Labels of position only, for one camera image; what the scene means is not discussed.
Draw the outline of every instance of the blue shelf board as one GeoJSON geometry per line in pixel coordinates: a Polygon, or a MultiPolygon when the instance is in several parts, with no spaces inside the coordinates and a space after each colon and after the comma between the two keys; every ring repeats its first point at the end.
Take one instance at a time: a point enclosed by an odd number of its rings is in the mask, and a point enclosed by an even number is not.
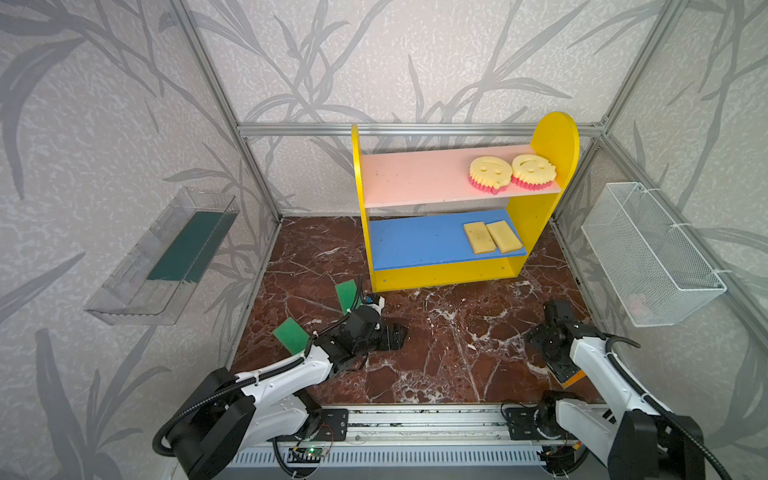
{"type": "Polygon", "coordinates": [[[472,252],[464,224],[500,220],[506,221],[515,235],[518,234],[506,210],[373,221],[370,224],[373,269],[393,270],[527,255],[525,247],[508,253],[500,253],[498,249],[479,255],[472,252]]]}

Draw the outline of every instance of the yellow and pink sponge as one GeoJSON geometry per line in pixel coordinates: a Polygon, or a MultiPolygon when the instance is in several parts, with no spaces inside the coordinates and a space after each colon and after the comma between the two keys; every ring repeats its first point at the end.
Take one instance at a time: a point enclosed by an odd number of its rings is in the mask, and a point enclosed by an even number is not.
{"type": "Polygon", "coordinates": [[[518,155],[512,161],[512,182],[529,190],[541,190],[552,185],[557,173],[554,165],[538,155],[518,155]]]}
{"type": "Polygon", "coordinates": [[[512,167],[501,158],[479,157],[469,165],[469,182],[474,188],[496,195],[506,190],[512,179],[512,167]]]}

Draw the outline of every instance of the leaf pattern wallpaper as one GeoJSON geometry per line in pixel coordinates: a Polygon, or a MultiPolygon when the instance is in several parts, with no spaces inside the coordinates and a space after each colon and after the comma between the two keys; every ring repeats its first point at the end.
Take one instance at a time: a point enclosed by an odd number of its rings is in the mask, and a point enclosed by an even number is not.
{"type": "MultiPolygon", "coordinates": [[[[764,308],[766,10],[765,0],[688,2],[611,129],[764,308]]],[[[700,423],[707,444],[734,478],[763,478],[768,469],[765,349],[723,299],[676,326],[634,327],[581,233],[605,183],[628,180],[599,153],[558,216],[581,280],[595,298],[598,321],[642,344],[624,349],[624,358],[652,392],[700,423]]]]}
{"type": "Polygon", "coordinates": [[[0,478],[159,478],[275,226],[165,2],[0,0],[0,478]],[[174,326],[83,308],[182,187],[240,215],[174,326]]]}
{"type": "MultiPolygon", "coordinates": [[[[599,122],[663,4],[187,3],[240,123],[538,122],[557,110],[577,122],[599,122]]],[[[382,153],[528,141],[364,137],[362,148],[382,153]]],[[[251,137],[249,142],[284,213],[357,211],[349,139],[251,137]]]]}

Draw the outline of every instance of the yellow bottom panel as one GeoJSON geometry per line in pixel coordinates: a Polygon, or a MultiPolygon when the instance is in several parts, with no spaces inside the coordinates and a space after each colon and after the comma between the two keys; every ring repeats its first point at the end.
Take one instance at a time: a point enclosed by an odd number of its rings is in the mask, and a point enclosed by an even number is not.
{"type": "Polygon", "coordinates": [[[525,264],[525,258],[494,258],[474,262],[447,263],[446,265],[379,270],[373,272],[371,283],[374,292],[385,292],[424,286],[514,278],[525,264]]]}

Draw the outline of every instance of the yellow shelf frame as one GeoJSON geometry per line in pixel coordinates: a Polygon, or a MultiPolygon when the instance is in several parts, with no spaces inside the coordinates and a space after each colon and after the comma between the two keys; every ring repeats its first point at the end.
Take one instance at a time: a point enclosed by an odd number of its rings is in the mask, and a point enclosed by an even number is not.
{"type": "MultiPolygon", "coordinates": [[[[565,192],[565,188],[576,172],[580,150],[578,129],[573,118],[560,111],[546,115],[536,126],[531,139],[531,147],[537,155],[546,158],[557,168],[558,175],[555,181],[558,182],[561,190],[557,194],[528,195],[509,199],[507,213],[509,213],[512,223],[515,224],[520,241],[528,254],[533,251],[541,232],[546,227],[565,192]]],[[[357,125],[352,126],[352,152],[355,162],[357,198],[360,203],[360,216],[362,218],[362,234],[366,240],[368,268],[374,292],[514,278],[520,274],[528,260],[528,255],[375,271],[371,257],[368,210],[362,188],[360,167],[362,152],[360,151],[360,136],[357,125]]]]}

